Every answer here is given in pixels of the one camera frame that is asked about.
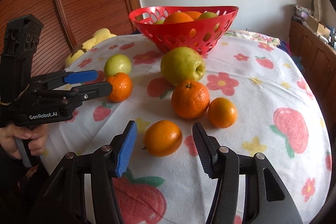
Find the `green fruit in basket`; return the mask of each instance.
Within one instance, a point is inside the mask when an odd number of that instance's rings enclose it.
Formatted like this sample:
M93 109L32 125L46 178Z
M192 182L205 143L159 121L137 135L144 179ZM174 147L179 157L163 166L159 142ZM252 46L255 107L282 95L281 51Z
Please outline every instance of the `green fruit in basket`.
M163 20L158 20L158 21L155 21L153 24L154 24L154 25L163 24Z
M161 73L172 85L184 80L199 81L205 73L205 63L195 50L177 47L162 58Z
M132 63L130 59L123 54L116 54L110 57L104 66L104 74L107 77L115 75L118 72L130 74Z
M216 13L213 13L213 12L205 12L202 15L200 15L197 20L213 18L213 17L218 17L218 15Z

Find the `white floral tablecloth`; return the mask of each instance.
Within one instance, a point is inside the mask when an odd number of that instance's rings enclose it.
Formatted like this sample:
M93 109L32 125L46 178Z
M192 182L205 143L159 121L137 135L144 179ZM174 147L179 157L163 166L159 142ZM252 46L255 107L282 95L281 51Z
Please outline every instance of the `white floral tablecloth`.
M125 224L204 224L216 180L208 178L199 161L191 136L196 121L177 117L170 106L173 87L160 73L162 53L155 45L142 35L110 38L67 70L95 69L98 81L103 81L106 60L118 53L127 55L133 64L131 97L118 104L106 98L84 102L71 121L52 124L43 164L51 173L67 152L91 153L135 120L138 138L129 168L114 181ZM302 74L280 49L237 37L222 37L203 57L207 72L201 82L211 99L229 98L238 109L238 119L227 129L214 128L206 115L197 121L238 154L264 153L304 223L309 223L327 196L331 155L323 116ZM157 158L143 150L142 138L151 124L163 119L175 122L184 140L174 154ZM244 178L240 186L244 187ZM94 223L89 175L85 193L88 219ZM241 223L243 208L244 190L240 189L235 223Z

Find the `red plastic basket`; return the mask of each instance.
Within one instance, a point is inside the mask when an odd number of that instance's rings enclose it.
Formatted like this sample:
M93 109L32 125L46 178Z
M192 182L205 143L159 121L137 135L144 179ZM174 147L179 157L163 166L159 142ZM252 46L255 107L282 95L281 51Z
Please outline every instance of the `red plastic basket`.
M173 7L156 6L134 10L129 18L137 29L164 53L182 46L188 46L200 54L209 52L218 39L229 29L235 19L238 7L210 6L210 7ZM158 24L153 22L164 20L174 12L213 12L218 17L175 24Z

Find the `metal screw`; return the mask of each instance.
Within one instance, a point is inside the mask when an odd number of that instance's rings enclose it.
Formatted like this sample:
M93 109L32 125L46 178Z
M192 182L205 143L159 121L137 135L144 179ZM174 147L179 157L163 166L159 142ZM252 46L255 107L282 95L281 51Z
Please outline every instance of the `metal screw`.
M229 149L226 147L226 146L221 146L219 148L219 150L222 152L222 153L228 153L229 152Z
M110 147L110 145L103 145L102 147L101 147L101 149L104 151L104 152L107 152L107 151L110 151L110 149L111 149L111 147Z
M73 152L68 152L68 153L65 154L65 157L67 159L72 159L74 156L75 156L75 154Z
M263 160L265 158L265 155L263 153L257 153L256 157L260 160Z

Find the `tangerine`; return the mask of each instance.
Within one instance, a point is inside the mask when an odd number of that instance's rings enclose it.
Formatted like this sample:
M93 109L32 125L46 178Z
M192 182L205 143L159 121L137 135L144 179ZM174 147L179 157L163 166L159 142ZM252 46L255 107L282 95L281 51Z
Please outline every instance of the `tangerine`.
M237 109L229 99L218 97L210 103L208 117L215 127L228 128L237 120Z
M191 16L182 13L182 12L175 12L167 16L164 20L163 24L173 24L173 23L183 23L183 22L190 22L194 21Z
M194 80L184 80L177 84L171 97L173 110L185 119L202 116L208 109L209 103L208 89Z
M146 130L143 142L151 155L165 157L179 149L182 143L182 132L175 123L162 120L152 124Z
M119 103L130 97L133 84L132 79L126 73L118 72L107 77L106 81L112 85L112 92L108 96L112 102Z
M184 13L189 15L193 20L198 20L200 15L202 15L202 13L196 12L196 11L189 11L189 12L184 12Z

